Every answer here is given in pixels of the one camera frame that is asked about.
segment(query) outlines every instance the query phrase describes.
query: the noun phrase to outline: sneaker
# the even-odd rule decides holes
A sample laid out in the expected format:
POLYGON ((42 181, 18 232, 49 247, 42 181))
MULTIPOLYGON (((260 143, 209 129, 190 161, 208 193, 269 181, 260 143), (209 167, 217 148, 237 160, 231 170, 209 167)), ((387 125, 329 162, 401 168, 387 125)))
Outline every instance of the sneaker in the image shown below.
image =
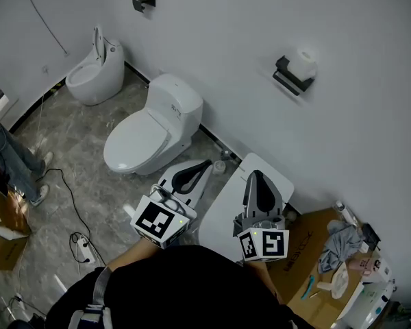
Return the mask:
POLYGON ((42 177, 46 175, 47 169, 49 169, 50 164, 53 161, 53 152, 49 151, 47 152, 46 156, 44 156, 44 163, 46 164, 46 167, 44 168, 44 171, 42 172, 42 177))
POLYGON ((34 201, 30 200, 30 203, 37 207, 41 202, 46 200, 47 194, 49 193, 49 185, 45 184, 40 188, 40 197, 34 201))

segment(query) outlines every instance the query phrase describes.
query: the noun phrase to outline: cloth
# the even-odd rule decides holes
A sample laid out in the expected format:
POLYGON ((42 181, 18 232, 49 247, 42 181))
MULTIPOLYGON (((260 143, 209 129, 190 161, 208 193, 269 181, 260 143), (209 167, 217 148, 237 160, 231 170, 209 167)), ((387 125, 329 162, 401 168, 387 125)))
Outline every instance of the cloth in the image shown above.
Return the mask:
POLYGON ((10 176, 10 185, 24 192, 31 201, 38 199, 39 192, 31 171, 39 177, 45 167, 44 160, 37 159, 27 147, 20 144, 0 124, 0 168, 2 172, 10 176))
POLYGON ((343 221, 330 221, 327 230, 330 237, 318 259, 320 274, 338 268, 342 262, 358 252, 364 240, 355 227, 343 221))
MULTIPOLYGON (((75 310, 92 303, 98 268, 74 284, 47 314, 46 329, 67 328, 75 310)), ((104 302, 112 327, 159 328, 228 325, 312 328, 279 305, 247 269, 202 246, 170 247, 151 258, 116 269, 104 302)))

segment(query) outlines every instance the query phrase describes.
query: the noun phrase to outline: toilet tank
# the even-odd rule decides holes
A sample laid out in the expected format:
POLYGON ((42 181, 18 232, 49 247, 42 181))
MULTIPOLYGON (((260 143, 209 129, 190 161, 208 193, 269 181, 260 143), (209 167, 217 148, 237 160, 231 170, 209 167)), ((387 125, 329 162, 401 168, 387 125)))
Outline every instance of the toilet tank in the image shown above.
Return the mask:
POLYGON ((188 138, 201 123, 203 100, 185 81, 166 73, 149 84, 145 107, 169 122, 173 136, 188 138))

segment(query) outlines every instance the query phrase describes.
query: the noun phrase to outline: black shirt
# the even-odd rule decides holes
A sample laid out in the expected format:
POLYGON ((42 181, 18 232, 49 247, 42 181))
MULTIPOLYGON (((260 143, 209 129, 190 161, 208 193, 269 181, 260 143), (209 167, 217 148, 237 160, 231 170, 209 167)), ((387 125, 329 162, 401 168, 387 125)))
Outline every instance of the black shirt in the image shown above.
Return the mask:
MULTIPOLYGON (((96 269, 52 307, 46 328, 68 328, 75 310, 92 304, 96 269)), ((279 305, 247 269, 202 246, 170 247, 151 258, 116 269, 105 291, 114 329, 178 326, 311 328, 279 305)))

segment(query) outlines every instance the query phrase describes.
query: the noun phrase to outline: person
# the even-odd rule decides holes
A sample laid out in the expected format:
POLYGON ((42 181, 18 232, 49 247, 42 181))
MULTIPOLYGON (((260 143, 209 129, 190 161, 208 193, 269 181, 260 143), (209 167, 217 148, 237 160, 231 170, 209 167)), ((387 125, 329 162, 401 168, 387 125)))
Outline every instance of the person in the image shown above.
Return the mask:
POLYGON ((280 304, 264 262, 241 267, 199 245, 161 250, 147 239, 112 260, 107 269, 96 268, 74 284, 48 312, 45 328, 69 328, 73 313, 93 303, 95 282, 107 270, 112 273, 103 301, 111 312, 109 328, 171 323, 312 328, 280 304))
POLYGON ((36 186, 35 178, 44 176, 53 160, 53 152, 48 152, 44 160, 39 160, 24 145, 0 124, 0 169, 9 176, 9 185, 22 191, 34 206, 43 202, 49 193, 49 186, 36 186))

